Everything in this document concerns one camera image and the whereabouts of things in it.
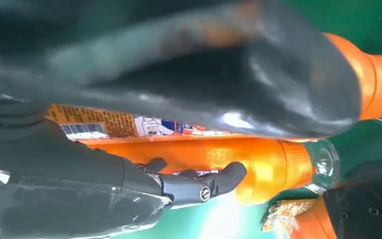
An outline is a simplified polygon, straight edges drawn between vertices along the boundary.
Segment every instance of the bottle label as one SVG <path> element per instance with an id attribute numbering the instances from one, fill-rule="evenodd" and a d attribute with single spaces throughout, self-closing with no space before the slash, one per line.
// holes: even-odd
<path id="1" fill-rule="evenodd" d="M 196 124 L 123 112 L 52 104 L 46 117 L 61 126 L 69 139 L 118 138 L 156 135 L 223 135 Z"/>

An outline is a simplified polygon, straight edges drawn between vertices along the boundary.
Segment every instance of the metal bolt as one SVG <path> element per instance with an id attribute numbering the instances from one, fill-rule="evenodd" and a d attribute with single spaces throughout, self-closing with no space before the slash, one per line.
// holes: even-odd
<path id="1" fill-rule="evenodd" d="M 341 217 L 345 218 L 345 219 L 348 219 L 349 218 L 349 214 L 347 212 L 342 212 L 340 214 Z"/>
<path id="2" fill-rule="evenodd" d="M 370 212 L 372 215 L 374 215 L 374 216 L 377 216 L 377 215 L 379 214 L 378 209 L 375 208 L 375 207 L 370 207 L 370 208 L 369 208 L 369 212 Z"/>
<path id="3" fill-rule="evenodd" d="M 203 186 L 200 190 L 200 199 L 206 202 L 211 196 L 210 189 L 207 186 Z"/>

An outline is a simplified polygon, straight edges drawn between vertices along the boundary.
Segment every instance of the orange plastic bottle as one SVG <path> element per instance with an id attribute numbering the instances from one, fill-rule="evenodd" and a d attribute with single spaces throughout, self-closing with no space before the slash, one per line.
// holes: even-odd
<path id="1" fill-rule="evenodd" d="M 277 238 L 289 239 L 337 239 L 332 223 L 327 213 L 323 197 L 306 212 L 295 216 L 296 228 L 287 228 L 289 225 L 274 223 Z"/>
<path id="2" fill-rule="evenodd" d="M 325 35 L 345 56 L 358 77 L 362 93 L 360 120 L 382 118 L 382 55 L 364 53 L 345 38 Z"/>
<path id="3" fill-rule="evenodd" d="M 306 186 L 317 193 L 334 186 L 338 179 L 338 157 L 328 141 L 293 143 L 265 138 L 200 138 L 181 140 L 168 137 L 149 142 L 136 138 L 125 143 L 89 145 L 128 158 L 134 163 L 148 163 L 164 158 L 163 173 L 187 169 L 212 171 L 233 161 L 247 170 L 235 193 L 243 205 L 264 203 L 278 192 Z"/>

